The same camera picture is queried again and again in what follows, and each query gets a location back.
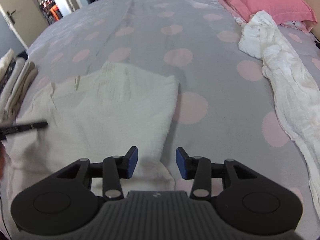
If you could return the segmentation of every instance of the bed sheet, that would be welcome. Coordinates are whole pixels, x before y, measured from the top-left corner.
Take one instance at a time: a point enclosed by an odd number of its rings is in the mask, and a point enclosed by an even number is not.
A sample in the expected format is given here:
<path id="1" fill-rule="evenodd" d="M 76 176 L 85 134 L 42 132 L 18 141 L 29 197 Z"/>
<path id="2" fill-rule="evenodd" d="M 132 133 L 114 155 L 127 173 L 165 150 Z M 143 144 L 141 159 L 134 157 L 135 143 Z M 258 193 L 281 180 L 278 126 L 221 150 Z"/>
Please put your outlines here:
<path id="1" fill-rule="evenodd" d="M 314 37 L 279 27 L 320 84 L 320 50 Z M 302 154 L 280 128 L 262 62 L 238 49 L 241 27 L 217 0 L 99 0 L 49 26 L 28 49 L 39 74 L 22 104 L 36 91 L 126 62 L 180 83 L 177 109 L 162 162 L 181 181 L 179 146 L 191 155 L 223 163 L 234 158 L 291 189 L 303 202 L 297 232 L 320 235 Z M 214 191 L 221 183 L 213 183 Z"/>

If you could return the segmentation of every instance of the door handle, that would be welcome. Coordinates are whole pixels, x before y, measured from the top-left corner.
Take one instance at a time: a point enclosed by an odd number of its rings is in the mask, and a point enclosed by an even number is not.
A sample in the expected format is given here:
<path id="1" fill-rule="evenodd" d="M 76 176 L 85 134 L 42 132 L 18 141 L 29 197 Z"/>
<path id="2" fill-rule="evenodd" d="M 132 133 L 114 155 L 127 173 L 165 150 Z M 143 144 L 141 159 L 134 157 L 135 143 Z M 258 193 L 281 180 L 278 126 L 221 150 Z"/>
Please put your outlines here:
<path id="1" fill-rule="evenodd" d="M 16 12 L 16 10 L 14 10 L 12 13 L 10 13 L 9 11 L 7 11 L 7 16 L 10 18 L 10 20 L 12 21 L 12 25 L 15 25 L 15 20 L 12 18 L 12 14 L 14 14 Z"/>

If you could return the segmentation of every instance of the white door frame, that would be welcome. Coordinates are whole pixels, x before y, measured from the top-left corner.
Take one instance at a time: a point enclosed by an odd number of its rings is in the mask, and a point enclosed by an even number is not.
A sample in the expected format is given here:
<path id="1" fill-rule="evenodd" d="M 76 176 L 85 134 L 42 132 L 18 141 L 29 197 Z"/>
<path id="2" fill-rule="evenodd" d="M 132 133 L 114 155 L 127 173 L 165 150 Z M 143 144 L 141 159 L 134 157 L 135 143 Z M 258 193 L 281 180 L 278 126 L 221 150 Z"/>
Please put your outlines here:
<path id="1" fill-rule="evenodd" d="M 17 32 L 17 30 L 14 28 L 11 20 L 9 19 L 9 17 L 7 16 L 6 12 L 4 11 L 4 9 L 2 8 L 1 4 L 0 4 L 0 11 L 1 14 L 3 15 L 6 23 L 9 26 L 9 29 L 16 35 L 16 37 L 18 38 L 18 40 L 21 42 L 21 44 L 23 45 L 23 47 L 25 49 L 28 49 L 28 46 L 25 44 L 25 42 L 23 41 L 23 39 L 20 37 L 19 33 Z"/>

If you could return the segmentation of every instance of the silver screw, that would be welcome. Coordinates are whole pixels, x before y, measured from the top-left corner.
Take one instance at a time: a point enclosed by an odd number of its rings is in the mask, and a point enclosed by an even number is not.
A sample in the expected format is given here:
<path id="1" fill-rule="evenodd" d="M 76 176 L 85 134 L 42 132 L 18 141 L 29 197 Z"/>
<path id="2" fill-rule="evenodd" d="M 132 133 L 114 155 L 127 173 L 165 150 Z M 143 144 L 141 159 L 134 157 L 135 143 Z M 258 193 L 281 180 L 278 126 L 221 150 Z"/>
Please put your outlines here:
<path id="1" fill-rule="evenodd" d="M 121 196 L 121 192 L 117 189 L 109 189 L 104 193 L 104 195 L 108 198 L 116 198 Z"/>
<path id="2" fill-rule="evenodd" d="M 207 197 L 209 195 L 209 191 L 203 188 L 199 188 L 193 191 L 193 195 L 196 197 Z"/>

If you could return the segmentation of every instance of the crumpled white cloth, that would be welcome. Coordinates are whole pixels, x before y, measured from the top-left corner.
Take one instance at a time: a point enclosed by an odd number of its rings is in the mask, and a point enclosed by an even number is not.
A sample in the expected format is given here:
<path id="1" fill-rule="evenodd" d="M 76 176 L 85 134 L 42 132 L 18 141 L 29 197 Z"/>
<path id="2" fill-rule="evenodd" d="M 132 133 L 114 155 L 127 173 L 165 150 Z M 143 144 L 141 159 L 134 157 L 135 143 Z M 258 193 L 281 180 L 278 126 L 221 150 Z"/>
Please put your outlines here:
<path id="1" fill-rule="evenodd" d="M 272 85 L 276 115 L 306 160 L 313 203 L 320 217 L 319 88 L 269 14 L 257 12 L 242 28 L 239 49 L 263 60 L 262 73 Z"/>
<path id="2" fill-rule="evenodd" d="M 124 194 L 174 190 L 160 158 L 177 94 L 174 76 L 110 62 L 87 76 L 48 84 L 17 120 L 45 119 L 49 126 L 15 135 L 6 166 L 9 206 L 19 192 L 80 158 L 102 162 L 131 146 L 138 147 L 138 163 L 132 178 L 121 181 Z M 102 180 L 92 181 L 92 191 L 102 195 Z"/>

